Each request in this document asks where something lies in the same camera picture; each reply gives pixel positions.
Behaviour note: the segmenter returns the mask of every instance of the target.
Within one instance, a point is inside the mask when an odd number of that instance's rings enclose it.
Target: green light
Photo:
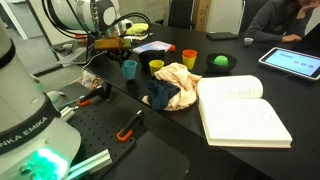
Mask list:
[[[56,179],[61,179],[65,176],[68,169],[68,162],[65,159],[47,148],[39,149],[36,154],[36,159],[44,165],[46,173],[55,174]]]

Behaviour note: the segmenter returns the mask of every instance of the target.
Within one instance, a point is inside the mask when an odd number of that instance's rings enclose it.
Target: chair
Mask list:
[[[168,26],[191,29],[191,17],[194,0],[171,0]],[[157,20],[156,23],[163,25],[164,19]]]
[[[244,13],[241,21],[240,31],[245,32],[254,16],[268,0],[243,0],[245,2]]]

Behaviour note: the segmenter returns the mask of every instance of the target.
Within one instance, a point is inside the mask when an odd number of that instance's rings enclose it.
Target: yellow object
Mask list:
[[[149,62],[151,76],[153,76],[154,72],[160,70],[164,66],[164,62],[162,60],[152,60]]]
[[[193,57],[193,58],[187,58],[184,55],[182,55],[182,64],[184,64],[188,70],[192,70],[194,63],[196,61],[197,56]]]
[[[142,34],[148,29],[148,24],[146,23],[136,23],[133,24],[131,28],[127,29],[127,35],[137,35]]]

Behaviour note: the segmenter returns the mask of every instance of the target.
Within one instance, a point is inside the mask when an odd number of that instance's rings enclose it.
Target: beige cloth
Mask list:
[[[180,92],[170,99],[168,106],[164,110],[177,111],[185,109],[197,100],[197,84],[202,77],[191,74],[186,66],[172,63],[155,72],[154,76],[158,80],[167,81],[180,88]],[[142,101],[149,104],[148,96],[144,96]]]

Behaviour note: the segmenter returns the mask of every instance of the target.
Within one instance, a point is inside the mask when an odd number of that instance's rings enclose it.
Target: person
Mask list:
[[[269,0],[258,11],[245,37],[258,42],[298,42],[320,0]]]

